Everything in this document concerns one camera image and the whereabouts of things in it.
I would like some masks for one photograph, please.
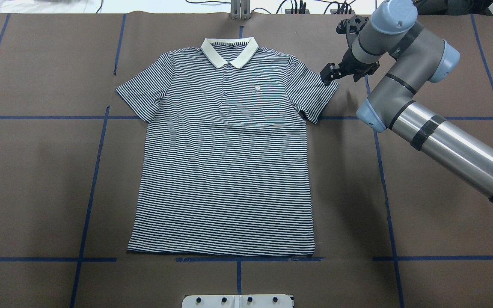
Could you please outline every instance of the striped polo shirt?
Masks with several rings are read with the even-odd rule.
[[[337,87],[253,37],[168,51],[119,86],[148,123],[128,249],[312,254],[305,119]]]

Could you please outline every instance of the button placket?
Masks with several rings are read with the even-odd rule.
[[[231,64],[225,64],[223,66],[223,68],[224,68],[224,71],[223,71],[223,80],[224,80],[224,82],[223,82],[223,87],[222,87],[222,92],[223,92],[222,94],[223,94],[223,96],[227,96],[228,95],[228,92],[227,92],[227,86],[228,86],[228,84],[227,84],[226,81],[229,81],[229,68],[230,67],[231,67]]]

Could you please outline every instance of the black cable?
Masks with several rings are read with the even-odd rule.
[[[282,5],[286,2],[287,0],[282,0],[281,4],[279,5],[279,7],[277,8],[277,12],[276,14],[279,14],[279,10],[280,8],[282,7]]]
[[[213,0],[210,0],[210,1],[200,1],[200,2],[193,2],[193,1],[190,1],[190,0],[186,0],[186,2],[193,3],[193,4],[211,3],[211,2],[214,2],[214,3],[223,3],[223,4],[231,4],[231,2],[213,1]]]
[[[100,7],[98,8],[98,10],[96,10],[96,14],[98,14],[98,12],[100,12],[100,10],[102,9],[102,4],[104,4],[104,0],[102,0]]]
[[[340,14],[345,14],[347,12],[349,4],[347,3],[347,0],[344,0],[344,3],[340,7]]]
[[[328,8],[332,5],[336,3],[338,5],[338,10],[340,9],[340,2],[337,2],[337,1],[332,1],[332,2],[329,2],[328,5],[327,5],[327,8],[324,9],[324,12],[323,12],[323,15],[327,13],[327,10]]]
[[[268,12],[268,13],[271,14],[271,12],[268,11],[268,10],[266,10],[265,8],[255,8],[255,9],[252,10],[252,12],[254,12],[255,10],[264,10],[264,11],[266,11],[266,12]]]

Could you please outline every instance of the light blue joint cap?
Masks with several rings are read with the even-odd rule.
[[[372,13],[370,23],[376,31],[395,35],[408,31],[417,18],[412,0],[385,0]]]
[[[383,124],[372,105],[370,105],[368,98],[360,105],[360,108],[356,111],[356,116],[378,133],[386,129],[385,124]]]
[[[447,41],[444,41],[443,57],[440,58],[439,66],[433,76],[429,78],[429,81],[437,83],[443,80],[456,68],[458,62],[460,62],[460,53],[454,47],[450,46]]]

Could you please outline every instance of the cable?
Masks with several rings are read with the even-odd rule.
[[[268,12],[268,13],[271,14],[271,12],[268,11],[268,10],[266,10],[265,8],[255,8],[255,9],[252,10],[252,12],[254,12],[255,10],[264,10],[264,11],[266,11],[266,12]]]
[[[100,10],[102,9],[102,4],[104,4],[104,0],[102,0],[100,7],[98,8],[98,10],[96,10],[96,14],[98,14],[100,12]]]
[[[201,4],[201,3],[220,3],[220,4],[231,4],[231,2],[223,2],[223,1],[200,1],[200,2],[193,2],[191,0],[186,0],[188,3],[193,3],[193,4]]]
[[[276,14],[279,14],[279,10],[282,7],[282,5],[286,2],[286,0],[282,0],[281,4],[279,4],[279,7],[277,8]]]
[[[327,13],[328,8],[334,3],[338,5],[338,10],[340,9],[340,2],[337,1],[328,2],[327,8],[324,9],[323,15]]]

